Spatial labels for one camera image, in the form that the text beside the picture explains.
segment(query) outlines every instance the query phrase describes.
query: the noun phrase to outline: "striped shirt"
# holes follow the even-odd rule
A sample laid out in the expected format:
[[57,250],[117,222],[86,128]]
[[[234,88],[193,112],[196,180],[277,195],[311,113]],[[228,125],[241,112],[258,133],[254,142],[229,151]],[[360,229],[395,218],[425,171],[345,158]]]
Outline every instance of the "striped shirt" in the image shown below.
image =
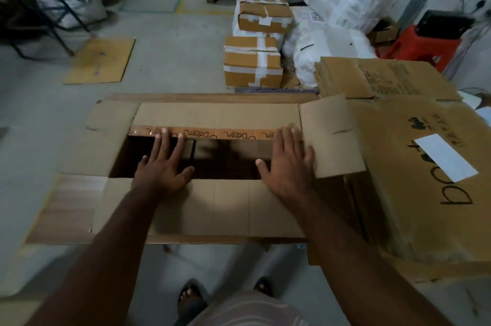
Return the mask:
[[238,292],[211,304],[189,326],[307,326],[301,313],[258,291]]

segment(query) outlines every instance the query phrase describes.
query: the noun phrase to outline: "foot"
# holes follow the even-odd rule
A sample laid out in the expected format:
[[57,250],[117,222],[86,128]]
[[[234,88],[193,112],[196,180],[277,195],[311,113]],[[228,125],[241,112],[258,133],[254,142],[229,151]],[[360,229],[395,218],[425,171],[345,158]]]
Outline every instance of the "foot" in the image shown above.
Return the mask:
[[271,282],[266,277],[261,277],[257,280],[256,284],[253,287],[254,291],[259,291],[260,293],[267,295],[271,298],[273,296],[273,286],[271,286]]
[[181,311],[186,307],[188,301],[192,298],[203,298],[201,296],[201,292],[194,283],[189,286],[184,286],[179,294],[179,299],[177,300],[177,314],[180,314]]

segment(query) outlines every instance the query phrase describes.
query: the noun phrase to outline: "finger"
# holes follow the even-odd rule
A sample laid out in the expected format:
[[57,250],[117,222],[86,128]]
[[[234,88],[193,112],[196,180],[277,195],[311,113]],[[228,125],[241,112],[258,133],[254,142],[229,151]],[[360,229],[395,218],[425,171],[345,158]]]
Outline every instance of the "finger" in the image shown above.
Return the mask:
[[302,133],[298,128],[293,129],[293,149],[297,157],[304,157],[304,148],[302,147]]
[[283,127],[283,141],[285,142],[284,148],[285,153],[294,154],[295,150],[293,149],[293,136],[292,129],[290,127]]
[[262,159],[257,159],[256,166],[259,171],[259,174],[261,175],[261,180],[266,181],[266,179],[268,179],[270,176],[270,171],[267,168],[266,162],[264,162]]
[[305,152],[305,157],[304,157],[305,165],[308,167],[309,171],[314,170],[314,158],[315,158],[314,148],[312,148],[312,146],[309,145],[307,147],[307,151]]
[[170,146],[169,131],[167,131],[166,128],[163,128],[162,144],[160,145],[160,152],[158,156],[159,160],[165,160],[169,157],[169,146]]
[[162,135],[156,134],[154,140],[154,146],[152,148],[152,153],[150,153],[149,161],[153,162],[159,156],[160,144],[162,143]]
[[281,128],[279,128],[276,131],[275,137],[274,137],[274,143],[273,143],[273,156],[275,154],[282,154],[283,153],[283,132]]
[[138,162],[137,170],[139,170],[140,168],[142,168],[143,166],[145,166],[147,163],[148,163],[148,156],[143,156],[143,158],[141,159],[141,161]]
[[179,134],[177,136],[177,145],[174,148],[174,151],[170,155],[169,162],[171,162],[175,167],[179,164],[181,160],[181,156],[184,150],[184,135]]
[[186,186],[189,183],[189,181],[191,181],[191,176],[193,175],[193,173],[194,173],[194,167],[189,166],[183,169],[183,172],[181,172],[179,175],[176,176],[179,189]]

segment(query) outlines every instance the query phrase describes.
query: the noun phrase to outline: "left hand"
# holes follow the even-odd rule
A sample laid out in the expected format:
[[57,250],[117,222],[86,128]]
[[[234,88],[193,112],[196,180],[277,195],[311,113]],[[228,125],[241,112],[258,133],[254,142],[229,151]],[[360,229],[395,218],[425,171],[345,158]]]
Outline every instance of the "left hand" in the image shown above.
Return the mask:
[[184,135],[179,134],[177,145],[169,157],[169,131],[162,129],[162,135],[156,134],[152,152],[143,156],[138,163],[132,189],[139,187],[150,194],[168,196],[180,190],[189,183],[194,167],[186,167],[177,174],[177,167],[184,149]]

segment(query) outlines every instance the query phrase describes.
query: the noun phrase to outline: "right hand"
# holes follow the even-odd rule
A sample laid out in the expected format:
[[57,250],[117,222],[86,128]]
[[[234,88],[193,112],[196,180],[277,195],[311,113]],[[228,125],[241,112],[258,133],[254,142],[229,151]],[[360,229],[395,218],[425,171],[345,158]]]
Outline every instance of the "right hand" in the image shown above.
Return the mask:
[[301,208],[301,202],[313,192],[314,149],[304,151],[302,134],[296,128],[282,127],[276,131],[271,170],[258,159],[256,166],[263,182],[291,212]]

